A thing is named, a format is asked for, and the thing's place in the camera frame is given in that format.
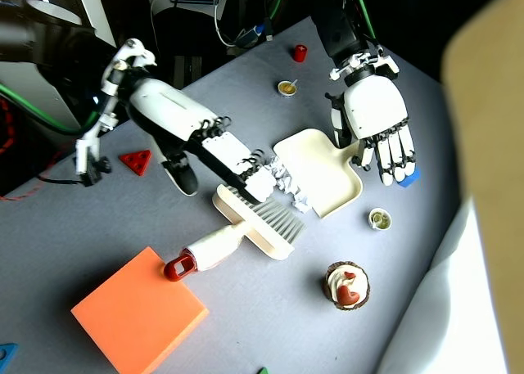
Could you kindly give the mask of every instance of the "gray table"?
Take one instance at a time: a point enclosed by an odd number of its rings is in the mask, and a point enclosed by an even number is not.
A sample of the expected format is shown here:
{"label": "gray table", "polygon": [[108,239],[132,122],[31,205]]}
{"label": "gray table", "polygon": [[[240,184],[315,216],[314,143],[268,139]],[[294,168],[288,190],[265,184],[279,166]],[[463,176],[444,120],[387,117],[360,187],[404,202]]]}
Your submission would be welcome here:
{"label": "gray table", "polygon": [[[298,43],[309,49],[302,64],[290,55]],[[384,187],[376,165],[369,173],[359,170],[362,196],[322,221],[313,211],[301,216],[308,229],[287,260],[272,260],[246,241],[217,268],[188,277],[210,316],[158,372],[254,374],[266,366],[272,374],[336,374],[376,368],[459,202],[442,89],[395,59],[422,179],[407,189]],[[271,153],[276,142],[303,128],[332,137],[323,94],[342,92],[345,85],[328,79],[331,68],[308,19],[186,91],[217,115],[232,117],[231,131],[250,148]],[[299,79],[294,98],[275,91],[282,79]],[[159,165],[151,164],[140,178],[117,159],[147,147],[136,125],[123,124],[102,139],[113,174],[96,186],[47,185],[23,201],[0,204],[0,344],[20,345],[8,372],[113,372],[71,308],[145,246],[170,260],[226,224],[210,202],[219,179],[196,160],[201,190],[187,198]],[[50,177],[73,173],[72,161],[63,160]],[[391,212],[390,231],[369,229],[366,215],[375,206]],[[369,275],[369,302],[354,312],[335,309],[320,288],[326,268],[339,260],[355,261]]]}

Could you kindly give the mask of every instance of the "cupcake with white frosting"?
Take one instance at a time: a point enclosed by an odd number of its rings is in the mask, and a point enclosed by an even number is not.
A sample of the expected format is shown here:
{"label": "cupcake with white frosting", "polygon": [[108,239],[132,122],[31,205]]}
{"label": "cupcake with white frosting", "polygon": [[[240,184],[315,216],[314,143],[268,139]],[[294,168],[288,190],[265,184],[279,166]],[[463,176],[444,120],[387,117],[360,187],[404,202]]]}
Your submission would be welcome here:
{"label": "cupcake with white frosting", "polygon": [[326,297],[340,310],[358,309],[369,298],[368,275],[350,261],[335,262],[327,268],[323,287]]}

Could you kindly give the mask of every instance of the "brush head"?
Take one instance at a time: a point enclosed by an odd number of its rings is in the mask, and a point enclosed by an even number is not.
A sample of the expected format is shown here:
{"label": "brush head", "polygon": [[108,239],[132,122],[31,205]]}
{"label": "brush head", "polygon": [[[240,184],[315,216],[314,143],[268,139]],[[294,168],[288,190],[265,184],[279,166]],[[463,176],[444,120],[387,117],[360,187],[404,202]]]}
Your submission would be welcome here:
{"label": "brush head", "polygon": [[213,202],[232,223],[248,223],[251,230],[246,236],[274,259],[287,258],[294,250],[291,244],[305,229],[304,223],[273,198],[253,205],[236,188],[220,185]]}

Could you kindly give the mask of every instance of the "blue triangle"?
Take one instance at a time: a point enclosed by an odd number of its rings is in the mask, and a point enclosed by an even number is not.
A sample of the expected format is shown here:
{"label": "blue triangle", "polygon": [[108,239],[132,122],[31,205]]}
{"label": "blue triangle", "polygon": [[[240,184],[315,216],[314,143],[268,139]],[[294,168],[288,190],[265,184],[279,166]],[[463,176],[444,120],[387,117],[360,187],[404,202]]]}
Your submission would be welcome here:
{"label": "blue triangle", "polygon": [[15,352],[18,349],[18,344],[4,344],[0,345],[0,356],[3,355],[2,351],[5,351],[6,355],[0,358],[0,374],[5,372],[7,365],[15,356]]}

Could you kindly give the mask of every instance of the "crumpled paper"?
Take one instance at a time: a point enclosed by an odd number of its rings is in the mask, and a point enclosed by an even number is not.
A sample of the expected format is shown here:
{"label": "crumpled paper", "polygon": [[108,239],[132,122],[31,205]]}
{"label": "crumpled paper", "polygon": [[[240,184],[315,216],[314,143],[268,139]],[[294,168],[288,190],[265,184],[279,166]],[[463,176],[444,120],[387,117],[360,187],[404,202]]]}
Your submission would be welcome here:
{"label": "crumpled paper", "polygon": [[266,168],[271,171],[271,174],[277,179],[278,190],[285,194],[293,195],[293,206],[295,206],[301,213],[305,213],[311,210],[311,204],[308,201],[307,193],[301,190],[296,181],[287,172],[283,162],[278,158],[274,157],[271,163],[266,165]]}

